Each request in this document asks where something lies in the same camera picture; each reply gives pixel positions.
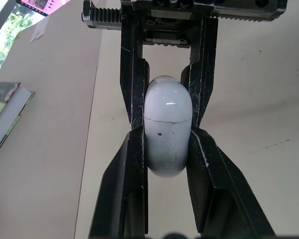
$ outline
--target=white plastic object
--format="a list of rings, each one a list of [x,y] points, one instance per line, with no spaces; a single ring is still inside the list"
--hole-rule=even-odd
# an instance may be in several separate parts
[[[193,115],[187,89],[171,76],[157,77],[144,111],[148,167],[158,176],[178,175],[186,166]]]

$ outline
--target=beige surface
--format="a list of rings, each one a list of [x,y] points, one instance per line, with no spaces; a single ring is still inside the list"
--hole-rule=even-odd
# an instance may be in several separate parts
[[[108,6],[119,7],[118,1]],[[104,31],[76,229],[86,239],[102,173],[130,130],[119,88],[120,33]],[[146,46],[151,79],[180,77],[189,52]],[[271,23],[219,21],[214,91],[202,128],[239,166],[278,234],[299,234],[299,0]],[[149,236],[196,235],[186,173],[149,173]]]
[[[20,33],[0,81],[36,94],[0,149],[0,239],[74,237],[101,32],[73,0]]]

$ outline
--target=green foliage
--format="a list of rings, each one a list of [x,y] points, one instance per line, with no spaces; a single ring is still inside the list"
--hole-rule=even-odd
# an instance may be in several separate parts
[[[0,51],[0,68],[4,63],[17,34],[32,25],[32,15],[33,11],[17,4],[5,22],[3,27],[6,40],[4,47]]]

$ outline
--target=book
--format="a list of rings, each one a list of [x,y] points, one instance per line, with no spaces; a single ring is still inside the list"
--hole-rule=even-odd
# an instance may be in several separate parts
[[[33,95],[20,83],[0,82],[0,148]]]

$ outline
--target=window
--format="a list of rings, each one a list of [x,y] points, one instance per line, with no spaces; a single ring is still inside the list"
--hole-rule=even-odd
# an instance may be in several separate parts
[[[0,30],[0,68],[4,63],[16,35],[27,27],[36,24],[44,16],[16,4]]]

